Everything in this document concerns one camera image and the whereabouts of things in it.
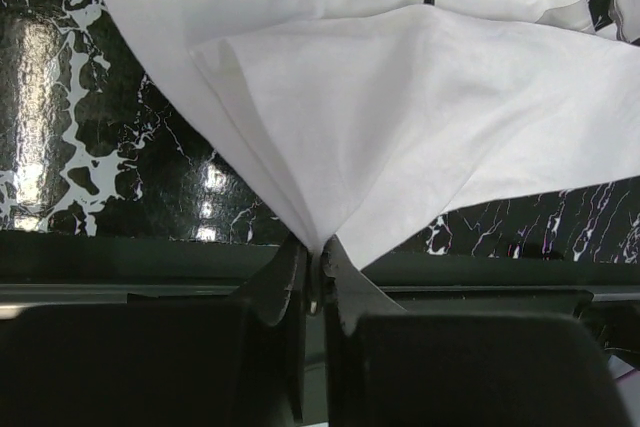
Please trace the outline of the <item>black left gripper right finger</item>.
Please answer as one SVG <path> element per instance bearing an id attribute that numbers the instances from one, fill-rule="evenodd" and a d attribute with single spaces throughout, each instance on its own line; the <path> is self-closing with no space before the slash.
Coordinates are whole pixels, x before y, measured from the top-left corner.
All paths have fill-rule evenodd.
<path id="1" fill-rule="evenodd" d="M 322 255 L 333 426 L 628 426 L 590 332 L 561 313 L 404 309 L 337 240 Z"/>

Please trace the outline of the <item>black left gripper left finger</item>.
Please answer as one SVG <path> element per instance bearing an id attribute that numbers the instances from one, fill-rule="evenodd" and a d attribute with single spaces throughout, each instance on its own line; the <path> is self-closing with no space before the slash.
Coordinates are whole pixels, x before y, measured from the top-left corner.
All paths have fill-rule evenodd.
<path id="1" fill-rule="evenodd" d="M 289 238 L 226 297 L 24 310 L 1 333 L 2 424 L 299 424 L 306 264 Z"/>

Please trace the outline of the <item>white printed t-shirt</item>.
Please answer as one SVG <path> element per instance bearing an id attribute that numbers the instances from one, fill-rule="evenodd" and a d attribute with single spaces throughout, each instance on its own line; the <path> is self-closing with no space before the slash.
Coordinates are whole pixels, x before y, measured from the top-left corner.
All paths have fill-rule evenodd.
<path id="1" fill-rule="evenodd" d="M 311 251 L 639 172 L 639 0 L 104 0 L 161 93 Z"/>

